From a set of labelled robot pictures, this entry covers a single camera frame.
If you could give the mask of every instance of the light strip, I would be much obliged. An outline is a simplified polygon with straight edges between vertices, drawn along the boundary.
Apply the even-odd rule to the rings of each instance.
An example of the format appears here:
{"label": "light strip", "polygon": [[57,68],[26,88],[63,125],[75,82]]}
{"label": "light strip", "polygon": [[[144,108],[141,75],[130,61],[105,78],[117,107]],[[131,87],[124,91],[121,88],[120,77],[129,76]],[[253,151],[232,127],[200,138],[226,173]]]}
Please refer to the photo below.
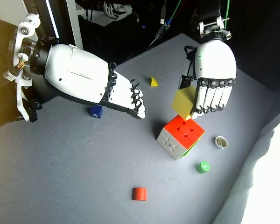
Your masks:
{"label": "light strip", "polygon": [[53,24],[55,35],[56,35],[57,38],[59,38],[59,34],[58,34],[58,31],[57,31],[57,27],[56,27],[56,24],[55,24],[55,20],[54,20],[54,17],[53,17],[53,13],[52,13],[52,9],[51,9],[49,0],[46,0],[46,4],[47,4],[49,15],[50,15],[50,18],[51,18],[51,21],[52,21],[52,24]]}

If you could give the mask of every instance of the yellow block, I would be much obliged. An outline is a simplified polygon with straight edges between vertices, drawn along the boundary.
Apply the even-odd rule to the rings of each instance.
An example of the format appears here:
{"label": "yellow block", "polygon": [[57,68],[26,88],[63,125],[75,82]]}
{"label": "yellow block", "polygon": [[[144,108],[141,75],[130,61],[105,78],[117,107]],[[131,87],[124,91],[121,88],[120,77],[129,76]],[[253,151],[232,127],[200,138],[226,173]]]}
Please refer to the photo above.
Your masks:
{"label": "yellow block", "polygon": [[184,120],[191,118],[191,110],[194,106],[196,87],[189,86],[181,90],[177,90],[171,107]]}
{"label": "yellow block", "polygon": [[157,80],[155,80],[155,78],[154,77],[150,77],[150,85],[151,86],[158,86],[158,81]]}

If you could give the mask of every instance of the white curtain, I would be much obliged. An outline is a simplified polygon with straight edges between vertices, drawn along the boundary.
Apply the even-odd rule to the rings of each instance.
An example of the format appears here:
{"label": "white curtain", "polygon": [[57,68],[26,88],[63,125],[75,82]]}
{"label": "white curtain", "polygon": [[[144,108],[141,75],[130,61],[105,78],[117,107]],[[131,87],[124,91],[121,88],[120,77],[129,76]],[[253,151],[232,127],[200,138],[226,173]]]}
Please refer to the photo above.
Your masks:
{"label": "white curtain", "polygon": [[280,223],[280,114],[260,132],[213,224]]}

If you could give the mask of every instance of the green cable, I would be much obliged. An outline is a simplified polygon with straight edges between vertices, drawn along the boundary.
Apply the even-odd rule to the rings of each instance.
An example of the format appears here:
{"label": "green cable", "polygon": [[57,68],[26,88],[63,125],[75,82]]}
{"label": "green cable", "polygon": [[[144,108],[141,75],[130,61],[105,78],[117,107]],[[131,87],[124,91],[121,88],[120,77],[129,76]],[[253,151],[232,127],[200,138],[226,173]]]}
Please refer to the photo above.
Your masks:
{"label": "green cable", "polygon": [[178,9],[178,7],[179,7],[181,1],[182,1],[182,0],[179,0],[178,4],[176,5],[175,10],[173,11],[172,16],[170,17],[171,20],[173,19],[173,16],[175,15],[175,13],[176,13],[176,11],[177,11],[177,9]]}
{"label": "green cable", "polygon": [[[227,7],[226,7],[226,15],[225,15],[225,18],[228,17],[228,12],[229,12],[229,0],[227,0]],[[227,29],[227,20],[224,21],[224,26],[225,26],[225,29]]]}

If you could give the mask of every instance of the small yellow triangle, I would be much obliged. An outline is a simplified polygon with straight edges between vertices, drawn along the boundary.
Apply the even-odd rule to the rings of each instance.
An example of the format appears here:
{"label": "small yellow triangle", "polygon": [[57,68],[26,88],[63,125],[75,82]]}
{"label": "small yellow triangle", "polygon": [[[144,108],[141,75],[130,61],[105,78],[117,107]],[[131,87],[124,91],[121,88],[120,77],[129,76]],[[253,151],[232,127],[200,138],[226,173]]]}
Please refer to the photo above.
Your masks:
{"label": "small yellow triangle", "polygon": [[155,80],[155,78],[154,77],[150,77],[150,85],[151,86],[158,86],[158,81],[157,80]]}

